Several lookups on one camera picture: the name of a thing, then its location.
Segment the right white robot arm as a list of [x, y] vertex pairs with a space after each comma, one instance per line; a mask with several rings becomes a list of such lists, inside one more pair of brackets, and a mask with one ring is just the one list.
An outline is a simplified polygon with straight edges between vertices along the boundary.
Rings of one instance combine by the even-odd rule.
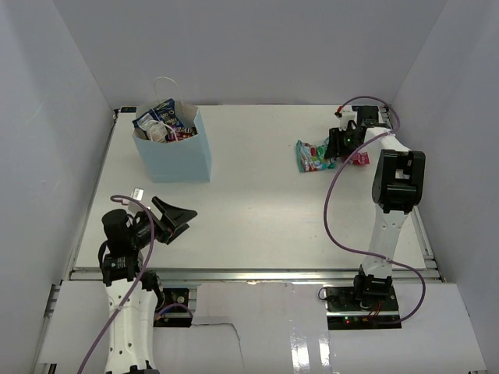
[[[393, 290], [393, 266], [420, 272], [394, 260], [402, 227], [419, 205], [423, 195], [426, 156], [422, 151], [410, 150], [397, 139], [395, 131], [374, 119], [363, 118], [361, 110], [346, 111], [338, 107], [335, 116], [340, 120], [337, 128], [330, 129], [327, 157], [346, 157], [335, 172], [324, 201], [323, 222], [329, 239], [340, 249], [363, 255], [358, 273], [353, 281], [352, 302], [363, 311], [378, 309], [390, 298]], [[368, 146], [380, 145], [377, 166], [371, 188], [375, 208], [375, 221], [369, 248], [360, 250], [341, 244], [328, 225], [328, 206], [332, 189], [347, 163]]]

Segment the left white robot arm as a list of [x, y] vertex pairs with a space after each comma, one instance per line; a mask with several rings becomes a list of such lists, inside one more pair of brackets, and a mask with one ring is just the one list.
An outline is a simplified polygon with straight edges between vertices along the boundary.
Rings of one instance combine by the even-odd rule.
[[130, 213], [122, 208], [102, 218], [105, 241], [97, 254], [108, 298], [109, 335], [106, 373], [156, 373], [153, 355], [154, 319], [165, 306], [160, 278], [147, 265], [154, 245], [171, 244], [189, 227], [196, 211], [167, 204], [154, 197], [156, 216], [140, 201], [130, 198]]

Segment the purple candy packet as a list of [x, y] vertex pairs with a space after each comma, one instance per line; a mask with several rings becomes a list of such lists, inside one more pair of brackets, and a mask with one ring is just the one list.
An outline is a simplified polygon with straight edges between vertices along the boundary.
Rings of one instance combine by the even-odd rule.
[[170, 126], [166, 127], [167, 136], [165, 137], [165, 141], [167, 143], [171, 142], [179, 142], [184, 139], [191, 138], [197, 134], [196, 127], [178, 127], [178, 126]]

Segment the teal candy bag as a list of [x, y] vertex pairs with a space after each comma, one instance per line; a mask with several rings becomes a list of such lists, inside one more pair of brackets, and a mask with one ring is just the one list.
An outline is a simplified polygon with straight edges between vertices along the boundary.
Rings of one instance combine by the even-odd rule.
[[325, 157], [327, 150], [327, 139], [319, 144], [310, 144], [298, 140], [295, 152], [296, 161], [300, 173], [311, 171], [324, 171], [334, 169], [336, 162], [334, 159]]

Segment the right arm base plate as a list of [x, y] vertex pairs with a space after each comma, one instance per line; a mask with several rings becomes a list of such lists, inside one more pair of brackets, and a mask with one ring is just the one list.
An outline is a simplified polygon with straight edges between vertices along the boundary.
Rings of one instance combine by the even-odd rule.
[[354, 288], [322, 287], [317, 297], [327, 310], [329, 331], [401, 329], [398, 300], [394, 288], [384, 301], [361, 302]]

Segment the blue snack bag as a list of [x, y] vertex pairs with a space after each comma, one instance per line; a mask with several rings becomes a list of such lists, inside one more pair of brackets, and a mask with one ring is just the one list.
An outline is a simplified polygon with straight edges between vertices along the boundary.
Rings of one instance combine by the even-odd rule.
[[177, 131], [181, 124], [176, 115], [173, 99], [161, 102], [133, 121], [134, 129], [155, 143], [178, 141]]

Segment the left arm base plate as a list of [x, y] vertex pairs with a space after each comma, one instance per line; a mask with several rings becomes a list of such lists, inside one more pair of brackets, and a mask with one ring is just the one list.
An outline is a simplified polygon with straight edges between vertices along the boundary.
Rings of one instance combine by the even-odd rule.
[[154, 321], [154, 327], [188, 328], [193, 317], [189, 314], [189, 289], [164, 288], [164, 304], [159, 308], [162, 314]]

